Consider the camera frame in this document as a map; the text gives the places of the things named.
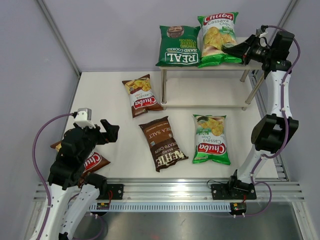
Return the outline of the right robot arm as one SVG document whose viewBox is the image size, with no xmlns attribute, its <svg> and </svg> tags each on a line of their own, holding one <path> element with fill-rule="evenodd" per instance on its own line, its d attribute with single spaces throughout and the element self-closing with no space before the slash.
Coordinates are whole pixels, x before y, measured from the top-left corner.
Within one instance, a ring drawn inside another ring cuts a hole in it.
<svg viewBox="0 0 320 240">
<path fill-rule="evenodd" d="M 253 128 L 252 148 L 239 169 L 228 182 L 212 184 L 214 200 L 255 200 L 255 178 L 267 160 L 277 157 L 299 127 L 294 120 L 289 102 L 289 83 L 295 62 L 287 59 L 292 44 L 297 40 L 293 33 L 279 28 L 272 44 L 261 44 L 269 25 L 262 25 L 244 42 L 222 50 L 240 58 L 243 65 L 251 60 L 262 64 L 262 80 L 266 82 L 268 103 L 266 115 Z"/>
</svg>

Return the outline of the brown Kettle sea salt bag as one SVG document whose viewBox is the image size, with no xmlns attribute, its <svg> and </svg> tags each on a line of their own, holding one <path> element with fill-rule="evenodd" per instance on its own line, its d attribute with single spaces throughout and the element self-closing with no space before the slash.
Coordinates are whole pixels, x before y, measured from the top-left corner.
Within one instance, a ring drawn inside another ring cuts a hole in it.
<svg viewBox="0 0 320 240">
<path fill-rule="evenodd" d="M 147 140 L 158 173 L 189 158 L 175 140 L 168 116 L 140 124 L 139 127 Z"/>
</svg>

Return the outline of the green Chuba seaweed bag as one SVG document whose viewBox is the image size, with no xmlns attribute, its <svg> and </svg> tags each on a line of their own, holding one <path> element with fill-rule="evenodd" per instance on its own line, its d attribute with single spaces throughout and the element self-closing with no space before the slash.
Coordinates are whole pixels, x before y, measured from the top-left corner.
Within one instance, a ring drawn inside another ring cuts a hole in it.
<svg viewBox="0 0 320 240">
<path fill-rule="evenodd" d="M 242 62 L 240 58 L 222 51 L 223 47 L 229 48 L 238 44 L 234 30 L 238 14 L 238 12 L 223 12 L 197 17 L 202 30 L 199 68 Z"/>
</svg>

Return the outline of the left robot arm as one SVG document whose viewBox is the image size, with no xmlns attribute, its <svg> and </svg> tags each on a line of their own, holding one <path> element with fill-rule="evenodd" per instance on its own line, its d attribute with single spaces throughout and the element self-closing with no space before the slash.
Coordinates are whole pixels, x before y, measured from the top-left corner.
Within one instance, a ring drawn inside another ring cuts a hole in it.
<svg viewBox="0 0 320 240">
<path fill-rule="evenodd" d="M 80 193 L 71 208 L 67 208 L 73 192 L 79 188 L 85 170 L 85 161 L 97 145 L 115 143 L 120 127 L 102 119 L 105 131 L 89 120 L 75 121 L 61 141 L 54 163 L 50 167 L 48 180 L 43 183 L 47 193 L 34 240 L 71 240 L 90 205 L 95 200 L 111 201 L 116 189 L 109 186 L 107 178 L 90 173 L 83 178 Z"/>
</svg>

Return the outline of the green REAL chips bag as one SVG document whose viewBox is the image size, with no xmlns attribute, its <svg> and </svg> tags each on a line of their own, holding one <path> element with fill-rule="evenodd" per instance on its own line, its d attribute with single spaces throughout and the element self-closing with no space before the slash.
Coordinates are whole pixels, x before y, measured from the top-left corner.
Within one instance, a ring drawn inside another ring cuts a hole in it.
<svg viewBox="0 0 320 240">
<path fill-rule="evenodd" d="M 161 41 L 157 67 L 194 67 L 200 63 L 200 26 L 161 25 L 159 29 Z"/>
</svg>

